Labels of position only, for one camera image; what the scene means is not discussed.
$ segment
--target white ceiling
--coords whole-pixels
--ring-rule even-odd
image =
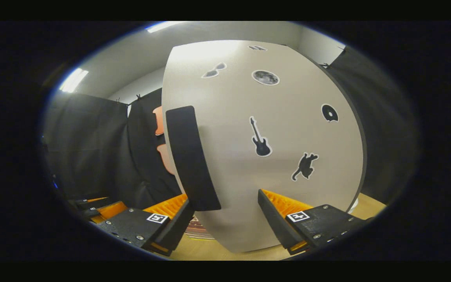
[[[87,59],[88,70],[76,89],[108,98],[122,87],[166,65],[174,46],[210,40],[252,40],[299,47],[303,27],[290,22],[186,22],[149,33],[128,34]]]

